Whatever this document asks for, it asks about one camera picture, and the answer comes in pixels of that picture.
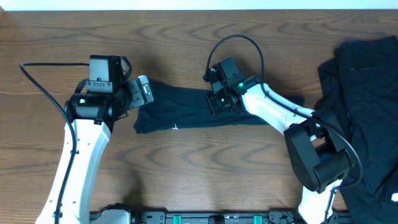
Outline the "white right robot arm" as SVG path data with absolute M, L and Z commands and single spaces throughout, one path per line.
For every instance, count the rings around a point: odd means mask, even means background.
M 356 185 L 343 179 L 361 161 L 345 139 L 334 114 L 323 116 L 274 92 L 257 77 L 203 77 L 212 114 L 244 110 L 278 130 L 285 139 L 294 173 L 303 185 L 298 213 L 305 223 L 331 223 L 337 190 Z

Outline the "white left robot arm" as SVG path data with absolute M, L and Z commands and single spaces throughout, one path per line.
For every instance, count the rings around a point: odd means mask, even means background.
M 82 80 L 65 103 L 62 155 L 37 223 L 89 223 L 96 175 L 114 122 L 128 110 L 154 100 L 145 75 L 109 91 L 113 85 Z

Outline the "dark green t-shirt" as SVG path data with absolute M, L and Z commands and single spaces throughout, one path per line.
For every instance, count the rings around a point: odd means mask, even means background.
M 166 129 L 212 128 L 227 125 L 266 125 L 247 112 L 210 113 L 205 96 L 209 90 L 174 87 L 149 80 L 154 101 L 139 108 L 134 129 L 137 134 L 148 134 Z

